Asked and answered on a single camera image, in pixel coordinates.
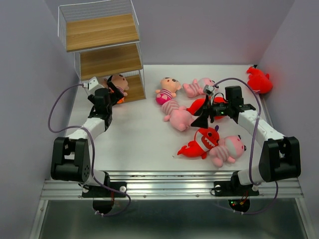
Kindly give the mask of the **boy doll orange pants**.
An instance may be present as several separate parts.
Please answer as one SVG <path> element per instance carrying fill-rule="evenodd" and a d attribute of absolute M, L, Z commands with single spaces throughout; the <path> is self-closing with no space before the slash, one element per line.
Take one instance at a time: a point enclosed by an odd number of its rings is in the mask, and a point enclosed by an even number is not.
<path fill-rule="evenodd" d="M 117 101 L 117 104 L 124 102 L 125 97 L 128 95 L 126 92 L 129 89 L 128 81 L 122 74 L 115 74 L 107 79 L 107 82 L 112 82 L 115 87 L 123 94 L 123 97 Z"/>

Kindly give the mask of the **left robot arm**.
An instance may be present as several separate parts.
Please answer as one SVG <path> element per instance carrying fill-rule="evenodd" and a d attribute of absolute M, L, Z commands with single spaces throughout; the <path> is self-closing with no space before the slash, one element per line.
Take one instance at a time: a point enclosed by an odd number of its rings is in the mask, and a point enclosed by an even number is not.
<path fill-rule="evenodd" d="M 73 133 L 55 139 L 51 177 L 94 186 L 99 196 L 106 196 L 110 193 L 111 184 L 107 173 L 94 169 L 94 139 L 109 128 L 113 106 L 126 96 L 128 82 L 123 75 L 115 74 L 103 81 L 93 77 L 80 86 L 89 91 L 88 100 L 92 108 L 82 126 L 74 126 Z"/>

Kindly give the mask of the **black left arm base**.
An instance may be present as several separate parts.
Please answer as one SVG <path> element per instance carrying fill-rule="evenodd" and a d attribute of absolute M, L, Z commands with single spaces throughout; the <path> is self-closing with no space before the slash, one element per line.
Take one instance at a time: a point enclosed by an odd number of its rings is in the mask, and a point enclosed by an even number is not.
<path fill-rule="evenodd" d="M 82 189 L 81 197 L 92 199 L 94 214 L 101 217 L 117 216 L 125 212 L 131 204 L 131 198 L 127 194 L 125 181 L 111 181 L 108 173 L 105 173 L 104 186 L 79 183 Z"/>

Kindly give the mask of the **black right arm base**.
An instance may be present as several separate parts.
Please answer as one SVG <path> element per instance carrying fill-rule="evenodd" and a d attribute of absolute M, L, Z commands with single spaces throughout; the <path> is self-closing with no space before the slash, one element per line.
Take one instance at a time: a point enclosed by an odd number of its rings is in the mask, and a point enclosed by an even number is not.
<path fill-rule="evenodd" d="M 250 196 L 259 196 L 259 190 L 253 190 L 253 184 L 242 185 L 239 182 L 238 171 L 226 181 L 215 181 L 210 194 L 216 197 L 230 197 L 228 204 L 235 212 L 246 213 L 250 208 Z"/>

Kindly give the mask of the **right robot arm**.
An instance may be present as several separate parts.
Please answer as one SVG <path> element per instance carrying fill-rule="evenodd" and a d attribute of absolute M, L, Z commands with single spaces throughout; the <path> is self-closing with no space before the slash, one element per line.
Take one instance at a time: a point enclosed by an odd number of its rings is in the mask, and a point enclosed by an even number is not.
<path fill-rule="evenodd" d="M 229 182 L 232 193 L 241 194 L 247 189 L 247 185 L 300 176 L 299 141 L 294 136 L 283 135 L 264 121 L 260 117 L 260 107 L 254 108 L 251 104 L 245 104 L 240 86 L 225 88 L 225 103 L 214 102 L 213 86 L 206 85 L 203 92 L 206 98 L 195 113 L 197 119 L 192 123 L 193 127 L 207 128 L 214 117 L 228 116 L 247 130 L 252 136 L 252 142 L 257 142 L 262 149 L 257 166 L 249 165 L 248 169 L 235 172 L 235 179 Z"/>

